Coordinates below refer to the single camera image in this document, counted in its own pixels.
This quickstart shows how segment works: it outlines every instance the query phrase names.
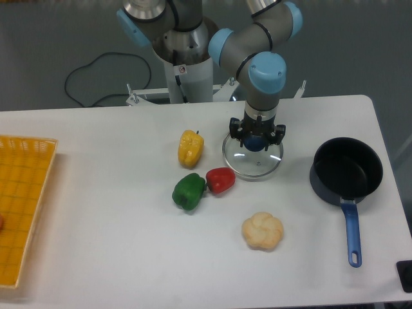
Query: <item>red object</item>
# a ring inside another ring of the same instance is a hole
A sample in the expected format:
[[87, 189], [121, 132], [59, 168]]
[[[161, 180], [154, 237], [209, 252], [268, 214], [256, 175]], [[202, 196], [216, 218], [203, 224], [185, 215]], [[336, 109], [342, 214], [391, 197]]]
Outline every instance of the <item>red object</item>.
[[234, 185], [236, 176], [228, 167], [211, 169], [206, 174], [207, 186], [213, 193], [222, 193]]

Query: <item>black saucepan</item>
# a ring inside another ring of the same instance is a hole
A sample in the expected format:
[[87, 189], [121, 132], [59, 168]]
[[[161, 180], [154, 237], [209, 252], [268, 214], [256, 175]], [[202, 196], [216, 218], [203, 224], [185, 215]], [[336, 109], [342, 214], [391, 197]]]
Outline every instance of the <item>black saucepan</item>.
[[310, 183], [315, 193], [322, 200], [342, 208], [352, 267], [362, 265], [356, 204], [377, 189], [382, 176], [382, 163], [376, 152], [365, 143], [348, 137], [325, 142], [317, 150], [310, 169]]

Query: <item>gray floor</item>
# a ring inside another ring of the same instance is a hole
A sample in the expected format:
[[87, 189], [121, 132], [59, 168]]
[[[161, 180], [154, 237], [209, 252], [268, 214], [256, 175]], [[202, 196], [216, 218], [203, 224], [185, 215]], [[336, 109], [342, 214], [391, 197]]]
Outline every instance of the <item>gray floor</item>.
[[[69, 72], [104, 52], [137, 53], [149, 62], [150, 88], [165, 87], [160, 62], [150, 48], [136, 49], [115, 12], [121, 0], [40, 1], [0, 5], [0, 111], [76, 108], [64, 93]], [[251, 22], [245, 1], [204, 0], [204, 14], [221, 28], [240, 30]], [[283, 97], [302, 81], [305, 96], [364, 94], [372, 98], [398, 183], [412, 222], [412, 1], [294, 0], [304, 26], [278, 52], [288, 64]], [[86, 105], [126, 83], [142, 87], [148, 70], [139, 59], [108, 57], [78, 72], [70, 93]], [[217, 68], [214, 82], [229, 76]], [[122, 105], [123, 98], [105, 101]]]

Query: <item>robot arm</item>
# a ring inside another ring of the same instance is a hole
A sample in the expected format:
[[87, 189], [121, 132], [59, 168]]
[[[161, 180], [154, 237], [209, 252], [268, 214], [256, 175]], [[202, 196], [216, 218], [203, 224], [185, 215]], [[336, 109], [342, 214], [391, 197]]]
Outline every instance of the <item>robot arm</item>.
[[[230, 136], [239, 140], [241, 147], [260, 151], [279, 145], [286, 131], [285, 126], [274, 125], [286, 82], [286, 63], [272, 51], [293, 37], [303, 20], [299, 9], [290, 2], [247, 0], [247, 4], [253, 23], [237, 33], [229, 29], [216, 32], [214, 23], [202, 15], [201, 0], [124, 0], [124, 8], [117, 16], [132, 41], [139, 46], [152, 44], [163, 60], [171, 102], [186, 102], [186, 93], [190, 102], [212, 100], [211, 74], [193, 82], [207, 75], [205, 68], [211, 72], [209, 55], [235, 76], [247, 91], [247, 101], [243, 120], [230, 120]], [[180, 80], [183, 77], [170, 69], [179, 65], [188, 66], [182, 71], [194, 72], [186, 78], [192, 85], [186, 91]], [[176, 87], [180, 87], [180, 95], [172, 100]]]
[[171, 103], [213, 100], [207, 47], [218, 28], [203, 16], [201, 0], [125, 0], [117, 17], [134, 43], [151, 44], [163, 62]]
[[247, 1], [253, 24], [234, 33], [218, 31], [209, 44], [213, 61], [226, 69], [247, 91], [243, 121], [230, 120], [230, 136], [250, 151], [280, 144], [285, 126], [275, 126], [276, 107], [286, 82], [286, 63], [275, 47], [302, 27], [302, 15], [290, 2]]

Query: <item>green bell pepper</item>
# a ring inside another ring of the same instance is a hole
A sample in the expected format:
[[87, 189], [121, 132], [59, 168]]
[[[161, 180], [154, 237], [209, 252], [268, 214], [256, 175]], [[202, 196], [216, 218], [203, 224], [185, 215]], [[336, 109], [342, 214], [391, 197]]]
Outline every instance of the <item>green bell pepper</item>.
[[182, 178], [174, 187], [173, 201], [185, 211], [192, 211], [199, 204], [205, 190], [206, 180], [192, 173]]

